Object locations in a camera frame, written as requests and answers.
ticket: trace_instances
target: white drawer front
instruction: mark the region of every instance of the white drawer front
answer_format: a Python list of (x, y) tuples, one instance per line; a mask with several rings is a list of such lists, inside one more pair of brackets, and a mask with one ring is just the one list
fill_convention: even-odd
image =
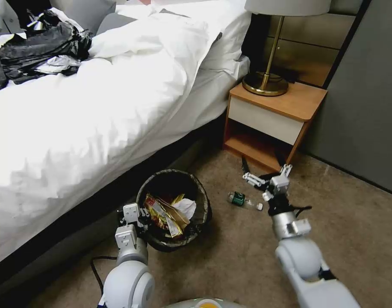
[(232, 97), (229, 118), (293, 145), (303, 122)]

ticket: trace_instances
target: bottle label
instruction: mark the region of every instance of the bottle label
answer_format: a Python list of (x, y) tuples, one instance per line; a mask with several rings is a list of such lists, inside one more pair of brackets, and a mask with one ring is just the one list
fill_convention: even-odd
[(244, 200), (246, 199), (246, 195), (239, 193), (239, 192), (234, 192), (234, 197), (232, 203), (237, 205), (237, 206), (243, 206)]

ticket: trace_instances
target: wooden nightstand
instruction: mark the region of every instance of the wooden nightstand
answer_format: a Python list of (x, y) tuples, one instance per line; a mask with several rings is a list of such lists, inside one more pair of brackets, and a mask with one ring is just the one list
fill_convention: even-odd
[(223, 148), (279, 171), (276, 151), (290, 163), (326, 93), (291, 83), (286, 94), (265, 97), (237, 85), (230, 90)]

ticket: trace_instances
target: trash can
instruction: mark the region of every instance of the trash can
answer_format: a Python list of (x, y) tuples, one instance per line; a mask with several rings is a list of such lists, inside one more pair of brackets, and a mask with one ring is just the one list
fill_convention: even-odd
[(171, 237), (169, 231), (150, 224), (145, 232), (145, 240), (162, 252), (171, 252), (193, 241), (212, 218), (209, 198), (200, 181), (192, 174), (176, 169), (166, 169), (152, 175), (142, 185), (136, 203), (145, 208), (147, 194), (152, 196), (184, 194), (185, 198), (196, 202), (195, 212), (190, 223), (184, 228), (183, 234)]

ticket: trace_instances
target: snack wrapper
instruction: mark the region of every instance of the snack wrapper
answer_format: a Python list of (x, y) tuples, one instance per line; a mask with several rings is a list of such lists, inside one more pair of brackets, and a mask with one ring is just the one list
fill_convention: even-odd
[(176, 237), (183, 234), (183, 231), (178, 223), (152, 195), (146, 195), (144, 204), (149, 210), (153, 222), (159, 228), (169, 230), (171, 237)]

